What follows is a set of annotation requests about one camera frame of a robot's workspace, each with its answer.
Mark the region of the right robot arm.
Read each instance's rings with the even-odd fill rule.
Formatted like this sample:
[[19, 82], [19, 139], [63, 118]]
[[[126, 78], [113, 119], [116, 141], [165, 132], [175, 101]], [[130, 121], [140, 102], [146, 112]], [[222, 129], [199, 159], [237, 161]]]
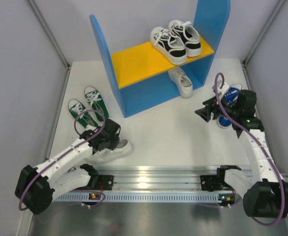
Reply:
[[237, 138], [252, 170], [249, 179], [236, 165], [221, 165], [214, 176], [201, 176], [202, 190], [233, 189], [242, 198], [246, 215], [253, 218], [286, 218], [288, 182], [278, 172], [265, 141], [262, 122], [255, 116], [256, 93], [241, 90], [235, 103], [212, 97], [195, 111], [203, 120], [231, 118]]

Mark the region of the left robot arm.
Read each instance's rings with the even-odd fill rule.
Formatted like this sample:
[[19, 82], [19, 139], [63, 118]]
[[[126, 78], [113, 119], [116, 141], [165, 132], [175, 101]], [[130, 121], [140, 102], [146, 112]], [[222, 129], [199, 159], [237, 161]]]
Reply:
[[15, 189], [19, 209], [43, 213], [59, 196], [79, 188], [95, 189], [99, 173], [87, 163], [102, 150], [114, 150], [121, 127], [108, 119], [101, 127], [88, 127], [69, 147], [35, 167], [25, 166]]

